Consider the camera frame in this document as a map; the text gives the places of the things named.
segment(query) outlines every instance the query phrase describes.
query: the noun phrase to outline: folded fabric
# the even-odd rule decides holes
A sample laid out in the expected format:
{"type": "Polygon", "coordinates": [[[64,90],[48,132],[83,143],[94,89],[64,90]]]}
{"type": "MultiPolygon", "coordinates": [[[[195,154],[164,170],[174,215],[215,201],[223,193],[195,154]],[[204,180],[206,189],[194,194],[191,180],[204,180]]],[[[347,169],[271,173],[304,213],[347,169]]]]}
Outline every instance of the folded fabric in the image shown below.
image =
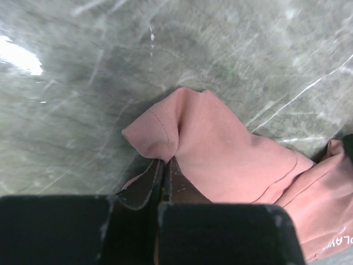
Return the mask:
{"type": "Polygon", "coordinates": [[[269,203],[293,219],[307,261],[353,245],[353,164],[331,140],[315,164],[250,134],[210,91],[180,88],[122,131],[146,158],[175,156],[185,177],[214,203],[269,203]]]}

